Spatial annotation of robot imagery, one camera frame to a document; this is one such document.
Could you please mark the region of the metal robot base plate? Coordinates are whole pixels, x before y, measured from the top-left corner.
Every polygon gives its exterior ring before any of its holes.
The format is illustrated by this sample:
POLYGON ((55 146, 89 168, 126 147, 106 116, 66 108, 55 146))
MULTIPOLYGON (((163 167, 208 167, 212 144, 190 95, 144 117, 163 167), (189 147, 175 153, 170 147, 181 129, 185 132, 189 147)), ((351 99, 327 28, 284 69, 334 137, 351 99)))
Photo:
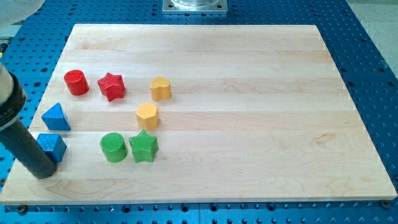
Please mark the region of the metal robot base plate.
POLYGON ((227 0, 163 0, 163 12, 227 12, 227 0))

